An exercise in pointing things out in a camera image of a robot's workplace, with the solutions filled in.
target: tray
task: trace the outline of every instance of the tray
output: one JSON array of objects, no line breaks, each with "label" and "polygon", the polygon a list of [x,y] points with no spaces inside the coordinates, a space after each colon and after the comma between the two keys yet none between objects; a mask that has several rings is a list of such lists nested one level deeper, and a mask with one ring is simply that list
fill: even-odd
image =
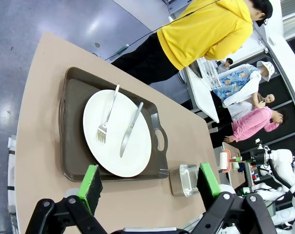
[{"label": "tray", "polygon": [[[86,143],[82,117],[84,107],[89,98],[104,89],[114,90],[116,85],[77,67],[67,70],[63,94],[59,103],[59,137],[61,169],[64,175],[73,182],[81,182],[90,164],[99,165]],[[155,104],[127,90],[119,89],[137,106],[144,103],[142,114],[146,119],[152,140],[152,152],[149,163],[143,172],[131,178],[123,178],[111,174],[99,165],[102,181],[128,181],[167,178],[169,174],[166,152],[168,137],[160,125],[158,110]],[[164,148],[158,150],[156,130],[160,130],[164,139]]]}]

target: man in yellow hoodie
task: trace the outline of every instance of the man in yellow hoodie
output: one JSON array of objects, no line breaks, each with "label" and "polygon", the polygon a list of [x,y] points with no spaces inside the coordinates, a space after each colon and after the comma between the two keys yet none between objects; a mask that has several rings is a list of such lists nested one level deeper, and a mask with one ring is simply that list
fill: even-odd
[{"label": "man in yellow hoodie", "polygon": [[167,80],[197,58],[236,52],[273,13],[269,0],[193,0],[181,16],[112,64],[151,84]]}]

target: concrete floor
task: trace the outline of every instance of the concrete floor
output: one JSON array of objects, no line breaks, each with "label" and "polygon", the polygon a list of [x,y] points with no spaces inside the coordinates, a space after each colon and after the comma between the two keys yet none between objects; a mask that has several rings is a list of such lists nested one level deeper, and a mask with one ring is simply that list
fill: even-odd
[{"label": "concrete floor", "polygon": [[[112,0],[0,0],[0,233],[12,232],[7,213],[7,139],[17,132],[28,70],[43,31],[106,59],[150,29]],[[177,77],[152,86],[179,103],[188,99]]]}]

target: white plate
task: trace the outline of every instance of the white plate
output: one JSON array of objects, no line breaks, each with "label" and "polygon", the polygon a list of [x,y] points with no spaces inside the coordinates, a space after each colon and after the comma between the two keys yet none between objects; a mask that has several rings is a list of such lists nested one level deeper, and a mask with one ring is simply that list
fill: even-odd
[{"label": "white plate", "polygon": [[142,113],[134,125],[123,156],[121,143],[138,107],[124,94],[118,93],[107,123],[106,143],[97,140],[98,126],[107,117],[114,90],[101,90],[87,102],[83,113],[83,131],[87,144],[101,166],[121,177],[140,174],[149,162],[151,136]]}]

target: wire rack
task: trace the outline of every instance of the wire rack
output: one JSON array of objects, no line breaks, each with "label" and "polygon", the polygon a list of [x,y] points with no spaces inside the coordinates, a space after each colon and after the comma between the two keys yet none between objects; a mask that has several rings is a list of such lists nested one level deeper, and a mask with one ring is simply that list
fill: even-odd
[{"label": "wire rack", "polygon": [[212,61],[204,57],[197,60],[203,82],[210,90],[221,88],[221,83]]}]

